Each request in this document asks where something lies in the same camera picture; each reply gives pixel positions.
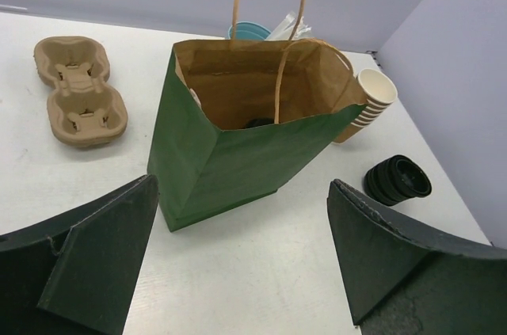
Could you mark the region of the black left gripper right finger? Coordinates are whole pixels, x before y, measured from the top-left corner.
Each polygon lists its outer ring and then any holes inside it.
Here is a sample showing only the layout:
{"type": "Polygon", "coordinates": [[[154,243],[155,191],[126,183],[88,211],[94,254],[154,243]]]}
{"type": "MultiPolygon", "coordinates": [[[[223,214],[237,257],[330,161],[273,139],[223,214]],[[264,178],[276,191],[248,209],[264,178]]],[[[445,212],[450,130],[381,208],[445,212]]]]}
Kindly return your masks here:
{"type": "Polygon", "coordinates": [[[506,251],[438,230],[341,180],[327,212],[363,334],[504,334],[506,251]]]}

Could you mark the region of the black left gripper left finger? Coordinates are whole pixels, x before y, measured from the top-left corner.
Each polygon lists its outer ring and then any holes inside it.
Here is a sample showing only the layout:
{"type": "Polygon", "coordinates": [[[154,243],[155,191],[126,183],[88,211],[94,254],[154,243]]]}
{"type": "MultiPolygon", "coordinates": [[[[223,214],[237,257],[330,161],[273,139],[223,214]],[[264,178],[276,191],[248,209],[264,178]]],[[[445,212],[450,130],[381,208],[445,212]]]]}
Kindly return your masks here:
{"type": "Polygon", "coordinates": [[[1,236],[3,334],[121,334],[158,206],[141,176],[1,236]]]}

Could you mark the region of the brown paper bag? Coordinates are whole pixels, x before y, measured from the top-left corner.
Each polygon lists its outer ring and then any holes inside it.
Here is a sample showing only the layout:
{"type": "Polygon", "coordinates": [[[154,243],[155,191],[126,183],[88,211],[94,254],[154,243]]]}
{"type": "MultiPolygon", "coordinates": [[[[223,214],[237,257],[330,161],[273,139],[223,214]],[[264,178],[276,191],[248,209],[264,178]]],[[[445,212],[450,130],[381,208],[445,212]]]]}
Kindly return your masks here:
{"type": "Polygon", "coordinates": [[[147,164],[169,230],[290,181],[364,109],[355,81],[349,59],[323,40],[175,43],[147,164]],[[262,117],[274,124],[244,129],[262,117]]]}

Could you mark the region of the pulp cup carrier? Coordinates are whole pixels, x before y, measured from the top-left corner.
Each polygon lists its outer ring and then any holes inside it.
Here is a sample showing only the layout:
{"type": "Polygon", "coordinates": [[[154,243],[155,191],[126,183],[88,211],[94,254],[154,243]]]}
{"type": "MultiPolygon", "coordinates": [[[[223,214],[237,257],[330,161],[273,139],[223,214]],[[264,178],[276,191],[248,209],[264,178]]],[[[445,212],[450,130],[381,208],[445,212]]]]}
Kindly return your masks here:
{"type": "Polygon", "coordinates": [[[202,108],[201,101],[200,101],[199,97],[197,96],[195,90],[194,89],[190,89],[189,92],[191,93],[191,95],[193,97],[193,100],[197,103],[197,105],[200,108],[202,108]]]}

